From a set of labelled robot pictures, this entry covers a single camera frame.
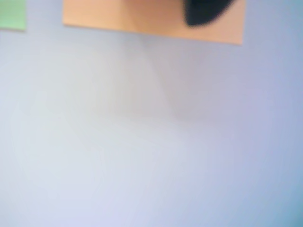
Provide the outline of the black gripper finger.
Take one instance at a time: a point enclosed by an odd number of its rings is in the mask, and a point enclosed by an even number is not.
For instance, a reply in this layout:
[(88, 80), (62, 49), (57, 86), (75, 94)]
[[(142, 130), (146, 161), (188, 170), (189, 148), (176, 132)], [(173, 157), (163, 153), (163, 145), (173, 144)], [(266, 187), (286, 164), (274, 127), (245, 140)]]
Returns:
[(188, 26), (204, 26), (221, 16), (233, 0), (185, 0), (184, 17)]

